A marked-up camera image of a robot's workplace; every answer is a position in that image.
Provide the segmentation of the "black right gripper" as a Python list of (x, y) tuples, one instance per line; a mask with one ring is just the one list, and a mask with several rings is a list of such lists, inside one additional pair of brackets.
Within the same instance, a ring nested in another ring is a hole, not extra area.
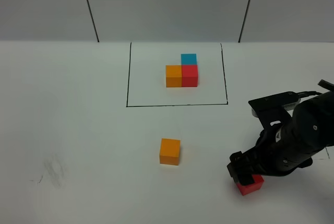
[[(250, 150), (231, 154), (227, 169), (235, 183), (248, 186), (255, 183), (252, 174), (286, 176), (310, 166), (312, 156), (313, 146), (304, 142), (296, 130), (281, 127), (275, 132), (263, 133), (260, 142)], [(248, 166), (244, 172), (236, 168), (243, 165)]]

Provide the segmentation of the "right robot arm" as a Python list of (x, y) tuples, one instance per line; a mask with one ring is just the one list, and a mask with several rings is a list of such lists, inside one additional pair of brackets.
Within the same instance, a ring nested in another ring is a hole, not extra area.
[(231, 154), (227, 168), (234, 182), (246, 186), (253, 175), (286, 176), (333, 146), (332, 91), (288, 91), (248, 103), (263, 130), (253, 148)]

